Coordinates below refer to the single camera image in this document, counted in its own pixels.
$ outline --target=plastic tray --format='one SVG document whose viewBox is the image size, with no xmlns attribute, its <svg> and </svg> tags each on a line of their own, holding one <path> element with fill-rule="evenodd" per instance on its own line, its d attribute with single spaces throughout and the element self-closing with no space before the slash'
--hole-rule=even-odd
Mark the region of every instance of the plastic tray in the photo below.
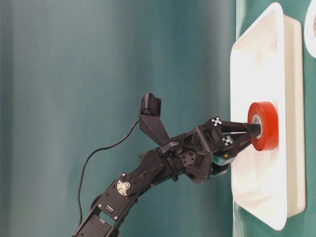
<svg viewBox="0 0 316 237">
<path fill-rule="evenodd" d="M 279 145 L 253 146 L 232 162 L 234 201 L 281 230 L 306 206 L 302 30 L 271 4 L 235 42 L 231 52 L 231 120 L 247 121 L 253 102 L 270 101 L 278 112 Z"/>
</svg>

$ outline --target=green curtain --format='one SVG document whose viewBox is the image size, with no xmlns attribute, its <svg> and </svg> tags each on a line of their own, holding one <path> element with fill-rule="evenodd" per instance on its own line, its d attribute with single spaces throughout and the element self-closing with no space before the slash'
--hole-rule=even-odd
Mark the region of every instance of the green curtain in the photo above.
<svg viewBox="0 0 316 237">
<path fill-rule="evenodd" d="M 235 1 L 0 1 L 1 236 L 70 237 L 81 167 L 122 138 L 147 91 L 162 99 L 169 135 L 229 119 Z M 139 129 L 96 154 L 83 215 L 120 173 L 155 147 Z M 152 188 L 120 236 L 232 235 L 230 173 Z"/>
</svg>

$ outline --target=teal fabric backdrop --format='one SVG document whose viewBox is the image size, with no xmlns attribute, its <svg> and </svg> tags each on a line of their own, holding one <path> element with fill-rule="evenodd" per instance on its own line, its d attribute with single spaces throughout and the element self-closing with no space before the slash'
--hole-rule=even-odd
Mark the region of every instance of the teal fabric backdrop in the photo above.
<svg viewBox="0 0 316 237">
<path fill-rule="evenodd" d="M 163 101 L 170 135 L 229 119 L 235 1 L 0 1 L 0 229 L 4 237 L 70 237 L 81 167 L 138 117 L 140 96 Z M 97 154 L 82 190 L 96 195 L 154 147 L 136 129 Z M 154 187 L 121 228 L 127 236 L 232 235 L 230 174 Z"/>
<path fill-rule="evenodd" d="M 242 33 L 257 19 L 257 17 L 275 0 L 237 0 L 236 1 L 236 36 Z M 305 15 L 310 0 L 278 0 L 285 15 L 293 17 L 301 22 L 302 27 L 305 22 Z M 249 214 L 240 206 L 235 205 L 234 215 L 235 237 L 314 237 L 316 236 L 316 59 L 306 50 L 303 42 L 304 56 L 304 103 L 305 103 L 305 150 L 306 150 L 306 210 L 287 220 L 282 231 L 275 231 L 256 217 Z"/>
</svg>

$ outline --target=black cable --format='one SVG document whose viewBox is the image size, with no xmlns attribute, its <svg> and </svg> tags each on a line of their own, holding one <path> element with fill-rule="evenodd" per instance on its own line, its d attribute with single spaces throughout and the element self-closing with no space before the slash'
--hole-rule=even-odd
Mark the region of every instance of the black cable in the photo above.
<svg viewBox="0 0 316 237">
<path fill-rule="evenodd" d="M 80 192 L 81 192 L 81 187 L 82 187 L 82 181 L 83 181 L 83 175 L 84 175 L 85 167 L 86 167 L 88 161 L 90 160 L 90 158 L 91 158 L 95 153 L 97 153 L 97 152 L 99 152 L 99 151 L 108 150 L 108 149 L 113 148 L 113 147 L 115 147 L 116 145 L 120 144 L 121 142 L 125 141 L 125 139 L 129 137 L 129 135 L 132 133 L 134 127 L 135 127 L 136 124 L 138 124 L 138 123 L 139 123 L 139 121 L 136 121 L 136 122 L 132 125 L 132 127 L 131 127 L 129 133 L 126 134 L 120 141 L 118 141 L 117 143 L 115 143 L 115 144 L 113 144 L 113 145 L 111 145 L 111 146 L 109 146 L 109 147 L 101 147 L 101 148 L 99 148 L 99 149 L 94 150 L 94 151 L 88 156 L 87 160 L 85 161 L 85 163 L 84 163 L 84 165 L 83 165 L 83 167 L 82 167 L 82 171 L 81 171 L 80 182 L 79 182 L 79 188 L 78 188 L 78 194 L 77 194 L 77 203 L 78 203 L 79 215 L 80 215 L 79 226 L 80 226 L 80 224 L 81 224 L 81 222 L 82 222 L 82 208 L 81 208 L 81 202 L 80 202 Z"/>
</svg>

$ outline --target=black robotic arm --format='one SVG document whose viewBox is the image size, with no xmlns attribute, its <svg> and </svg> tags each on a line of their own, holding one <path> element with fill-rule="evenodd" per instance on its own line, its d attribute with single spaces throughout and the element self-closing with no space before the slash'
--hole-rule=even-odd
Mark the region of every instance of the black robotic arm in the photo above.
<svg viewBox="0 0 316 237">
<path fill-rule="evenodd" d="M 194 183 L 226 173 L 236 155 L 261 132 L 258 124 L 212 118 L 193 130 L 169 137 L 160 120 L 161 100 L 147 93 L 139 108 L 140 129 L 159 146 L 140 155 L 140 165 L 122 173 L 91 205 L 73 237 L 117 237 L 119 227 L 138 197 L 165 180 L 186 174 Z M 114 220 L 110 225 L 101 212 Z"/>
</svg>

